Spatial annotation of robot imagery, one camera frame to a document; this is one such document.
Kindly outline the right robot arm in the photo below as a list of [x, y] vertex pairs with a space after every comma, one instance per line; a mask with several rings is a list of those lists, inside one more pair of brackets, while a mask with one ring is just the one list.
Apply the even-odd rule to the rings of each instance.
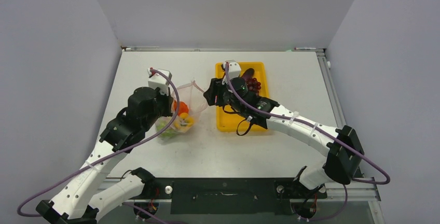
[[249, 91], [244, 79], [233, 78], [229, 86], [225, 79], [213, 78], [203, 93], [210, 106], [230, 106], [233, 114], [251, 125], [284, 133], [318, 151], [325, 160], [316, 166], [303, 167], [293, 183], [294, 192], [308, 196], [324, 183], [342, 185], [352, 182], [364, 151], [355, 130], [322, 125], [290, 111], [277, 101]]

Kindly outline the clear zip top bag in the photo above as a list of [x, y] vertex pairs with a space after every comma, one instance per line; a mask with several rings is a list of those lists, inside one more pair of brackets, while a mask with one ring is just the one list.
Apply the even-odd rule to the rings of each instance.
[[[189, 107], [189, 115], [192, 116], [195, 120], [194, 125], [188, 130], [190, 131], [198, 122], [201, 113], [207, 108], [208, 104], [203, 97], [204, 90], [201, 89], [196, 82], [193, 80], [190, 83], [185, 85], [181, 85], [176, 88], [177, 93], [180, 97], [180, 101], [185, 102]], [[171, 114], [174, 114], [173, 106], [171, 109]], [[166, 130], [158, 135], [158, 137], [162, 140], [167, 140], [174, 138], [178, 135], [185, 134], [187, 132], [179, 132], [174, 127], [174, 121], [171, 125], [168, 126]]]

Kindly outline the yellow bell pepper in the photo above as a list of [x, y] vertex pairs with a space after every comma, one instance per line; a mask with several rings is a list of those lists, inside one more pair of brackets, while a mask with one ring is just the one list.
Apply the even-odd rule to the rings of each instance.
[[187, 132], [195, 123], [188, 113], [181, 113], [174, 121], [174, 127], [179, 132]]

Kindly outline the yellow plastic tray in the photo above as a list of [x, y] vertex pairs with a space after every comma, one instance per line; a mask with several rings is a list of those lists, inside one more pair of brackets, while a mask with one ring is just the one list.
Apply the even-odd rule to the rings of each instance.
[[[238, 64], [241, 67], [240, 75], [242, 75], [249, 68], [254, 69], [253, 77], [256, 78], [257, 81], [261, 84], [259, 95], [270, 97], [267, 76], [263, 62], [238, 62]], [[239, 124], [242, 120], [244, 119], [239, 115], [227, 114], [223, 111], [221, 107], [216, 108], [216, 126], [217, 129], [221, 132], [235, 133], [236, 130], [238, 130], [239, 133], [244, 133], [249, 128], [249, 122], [245, 121]]]

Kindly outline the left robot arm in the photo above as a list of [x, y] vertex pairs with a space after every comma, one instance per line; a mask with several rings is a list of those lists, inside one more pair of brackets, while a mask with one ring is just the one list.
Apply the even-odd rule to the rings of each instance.
[[52, 199], [40, 201], [36, 211], [49, 223], [97, 223], [104, 211], [90, 201], [98, 186], [159, 118], [172, 116], [172, 103], [167, 86], [135, 89], [100, 134], [80, 173]]

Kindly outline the orange pumpkin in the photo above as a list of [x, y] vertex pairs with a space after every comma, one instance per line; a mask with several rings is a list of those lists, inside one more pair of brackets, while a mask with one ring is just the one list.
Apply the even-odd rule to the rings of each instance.
[[176, 111], [179, 116], [182, 114], [184, 115], [189, 114], [189, 107], [185, 102], [182, 101], [177, 102], [176, 100], [174, 100], [172, 106], [173, 106], [173, 111]]

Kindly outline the slim purple eggplant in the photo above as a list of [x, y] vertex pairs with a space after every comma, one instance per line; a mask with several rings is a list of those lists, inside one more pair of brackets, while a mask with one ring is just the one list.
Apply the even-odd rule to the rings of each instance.
[[255, 73], [255, 69], [248, 68], [246, 71], [243, 72], [241, 78], [243, 78], [245, 81], [249, 81], [253, 78], [254, 73]]

